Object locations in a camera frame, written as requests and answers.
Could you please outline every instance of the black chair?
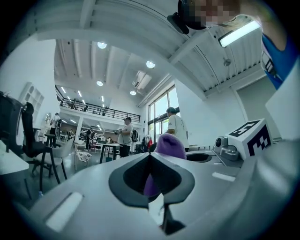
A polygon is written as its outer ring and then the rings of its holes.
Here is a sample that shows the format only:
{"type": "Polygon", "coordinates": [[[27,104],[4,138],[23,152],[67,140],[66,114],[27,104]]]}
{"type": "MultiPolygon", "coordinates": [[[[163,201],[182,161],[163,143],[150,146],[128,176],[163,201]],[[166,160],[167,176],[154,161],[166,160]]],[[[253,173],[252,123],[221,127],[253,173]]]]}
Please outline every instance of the black chair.
{"type": "MultiPolygon", "coordinates": [[[[41,153],[43,154],[41,161],[33,160],[27,162],[29,164],[35,165],[32,169],[32,173],[37,166],[40,166],[39,189],[40,191],[43,191],[43,169],[45,168],[50,171],[50,168],[45,166],[46,153],[50,154],[52,166],[56,166],[56,164],[54,162],[52,148],[47,147],[42,142],[35,141],[34,134],[33,134],[33,127],[32,127],[33,112],[34,112],[33,105],[27,102],[24,108],[22,109],[22,123],[23,123],[24,135],[26,141],[26,145],[23,145],[23,152],[30,158],[34,158],[41,153]]],[[[53,167],[53,172],[57,180],[57,183],[60,184],[60,179],[57,175],[57,171],[55,167],[53,167]]]]}

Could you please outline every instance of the purple object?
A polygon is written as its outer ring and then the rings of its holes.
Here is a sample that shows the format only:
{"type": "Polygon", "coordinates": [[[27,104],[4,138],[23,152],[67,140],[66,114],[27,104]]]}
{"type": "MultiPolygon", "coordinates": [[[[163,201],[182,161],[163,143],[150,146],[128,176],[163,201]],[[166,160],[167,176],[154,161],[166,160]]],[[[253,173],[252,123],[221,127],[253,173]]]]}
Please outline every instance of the purple object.
{"type": "MultiPolygon", "coordinates": [[[[187,155],[182,142],[177,137],[168,133],[162,134],[159,137],[154,152],[166,154],[176,158],[187,159],[187,155]]],[[[160,191],[155,185],[154,180],[150,174],[145,184],[144,195],[151,197],[159,193],[160,191]]]]}

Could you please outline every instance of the floor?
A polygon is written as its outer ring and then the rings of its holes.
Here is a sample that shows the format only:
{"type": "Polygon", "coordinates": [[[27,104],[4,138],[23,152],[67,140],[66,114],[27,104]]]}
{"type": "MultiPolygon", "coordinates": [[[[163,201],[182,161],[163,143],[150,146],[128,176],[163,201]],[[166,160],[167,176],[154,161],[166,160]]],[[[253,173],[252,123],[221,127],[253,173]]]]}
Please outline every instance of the floor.
{"type": "MultiPolygon", "coordinates": [[[[101,151],[97,150],[96,152],[94,150],[91,150],[89,152],[92,155],[92,158],[89,161],[89,166],[97,165],[100,161],[101,151]]],[[[103,156],[103,162],[105,162],[106,157],[108,156],[108,151],[106,151],[106,154],[103,156]]],[[[82,169],[85,169],[85,163],[81,161],[77,161],[77,171],[75,171],[74,168],[74,151],[70,153],[69,156],[63,159],[64,166],[66,170],[67,177],[70,178],[77,172],[79,172],[82,169]]],[[[38,192],[39,192],[39,173],[40,173],[40,167],[37,167],[37,169],[34,171],[34,175],[31,174],[33,165],[29,165],[29,170],[27,172],[27,182],[30,189],[32,200],[29,199],[25,184],[23,182],[14,184],[11,187],[11,193],[15,201],[19,202],[21,205],[26,207],[27,209],[30,209],[34,202],[38,199],[38,192]]],[[[61,182],[65,181],[65,177],[62,171],[61,166],[57,166],[57,173],[58,177],[61,182]]],[[[50,178],[48,177],[49,171],[47,169],[43,170],[43,194],[46,194],[48,191],[50,191],[52,188],[56,187],[58,185],[56,178],[54,175],[52,175],[50,178]]]]}

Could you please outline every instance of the white pillar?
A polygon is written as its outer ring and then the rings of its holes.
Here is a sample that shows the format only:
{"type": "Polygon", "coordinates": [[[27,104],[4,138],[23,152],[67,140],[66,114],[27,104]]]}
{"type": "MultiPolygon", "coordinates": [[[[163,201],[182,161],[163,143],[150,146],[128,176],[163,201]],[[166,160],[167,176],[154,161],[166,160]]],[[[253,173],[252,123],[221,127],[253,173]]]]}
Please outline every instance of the white pillar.
{"type": "Polygon", "coordinates": [[[78,125],[77,125],[77,130],[76,130],[76,136],[75,136],[75,140],[79,140],[79,135],[81,132],[81,127],[83,126],[83,117],[80,117],[78,125]]]}

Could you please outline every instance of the ceiling light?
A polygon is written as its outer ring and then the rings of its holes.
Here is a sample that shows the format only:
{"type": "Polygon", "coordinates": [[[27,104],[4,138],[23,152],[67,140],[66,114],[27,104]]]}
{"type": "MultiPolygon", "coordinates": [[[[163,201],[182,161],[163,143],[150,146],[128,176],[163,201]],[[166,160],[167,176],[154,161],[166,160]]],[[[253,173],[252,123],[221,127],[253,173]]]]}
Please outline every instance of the ceiling light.
{"type": "Polygon", "coordinates": [[[103,83],[101,81],[97,81],[98,86],[103,86],[103,83]]]}
{"type": "Polygon", "coordinates": [[[222,47],[228,46],[230,43],[234,42],[235,40],[241,38],[242,36],[254,31],[255,29],[260,28],[260,25],[256,21],[252,21],[245,26],[233,31],[229,34],[225,34],[224,36],[219,38],[219,42],[222,47]]]}
{"type": "Polygon", "coordinates": [[[151,61],[147,61],[146,65],[147,65],[148,68],[154,68],[155,67],[155,64],[151,61]]]}
{"type": "Polygon", "coordinates": [[[101,49],[105,49],[107,44],[106,43],[97,43],[98,47],[101,49]]]}

